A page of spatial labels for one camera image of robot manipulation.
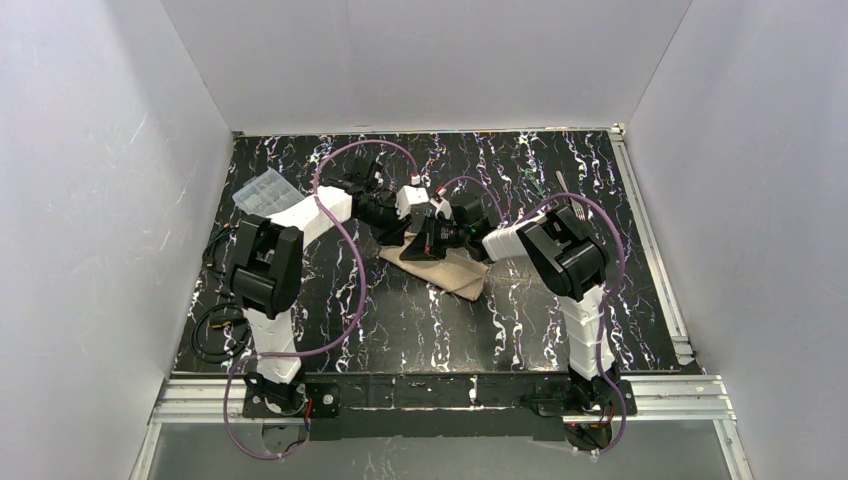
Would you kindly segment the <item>beige cloth napkin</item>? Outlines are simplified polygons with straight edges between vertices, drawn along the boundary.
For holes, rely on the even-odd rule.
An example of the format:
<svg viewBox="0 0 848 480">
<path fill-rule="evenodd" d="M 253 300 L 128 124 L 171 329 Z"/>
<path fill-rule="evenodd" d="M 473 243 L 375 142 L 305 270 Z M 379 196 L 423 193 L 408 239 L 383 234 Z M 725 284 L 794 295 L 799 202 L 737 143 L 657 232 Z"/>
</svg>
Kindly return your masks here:
<svg viewBox="0 0 848 480">
<path fill-rule="evenodd" d="M 383 246 L 379 257 L 445 292 L 468 301 L 480 298 L 490 269 L 488 265 L 453 251 L 449 251 L 445 259 L 437 261 L 401 260 L 401 252 L 411 244 L 413 238 L 414 235 L 407 232 L 402 246 Z"/>
</svg>

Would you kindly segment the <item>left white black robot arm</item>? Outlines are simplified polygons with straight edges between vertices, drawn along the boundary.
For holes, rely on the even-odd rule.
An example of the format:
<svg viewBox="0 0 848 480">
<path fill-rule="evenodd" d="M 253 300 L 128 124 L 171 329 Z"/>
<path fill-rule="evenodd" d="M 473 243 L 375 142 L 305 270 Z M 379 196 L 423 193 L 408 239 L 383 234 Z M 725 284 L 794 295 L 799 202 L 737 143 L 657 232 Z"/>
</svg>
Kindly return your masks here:
<svg viewBox="0 0 848 480">
<path fill-rule="evenodd" d="M 337 178 L 319 182 L 309 196 L 268 217 L 242 220 L 227 267 L 227 286 L 242 308 L 258 356 L 256 371 L 278 384 L 301 368 L 291 308 L 301 289 L 304 250 L 320 236 L 356 219 L 382 246 L 400 246 L 414 208 L 426 204 L 421 177 L 393 189 L 376 160 L 358 159 Z"/>
</svg>

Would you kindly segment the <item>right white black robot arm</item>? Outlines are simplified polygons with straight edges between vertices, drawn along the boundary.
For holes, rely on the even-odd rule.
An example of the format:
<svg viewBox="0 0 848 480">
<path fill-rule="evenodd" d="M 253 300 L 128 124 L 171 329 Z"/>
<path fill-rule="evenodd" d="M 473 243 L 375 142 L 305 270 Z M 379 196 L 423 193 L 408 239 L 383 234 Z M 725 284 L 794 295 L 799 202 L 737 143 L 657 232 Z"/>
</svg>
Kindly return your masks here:
<svg viewBox="0 0 848 480">
<path fill-rule="evenodd" d="M 451 203 L 442 191 L 431 198 L 416 233 L 386 247 L 383 258 L 407 272 L 469 300 L 479 298 L 491 264 L 529 260 L 557 299 L 568 338 L 568 372 L 584 389 L 618 381 L 604 313 L 623 277 L 607 283 L 611 255 L 571 204 L 546 199 L 511 224 L 492 220 L 483 202 L 461 195 Z"/>
</svg>

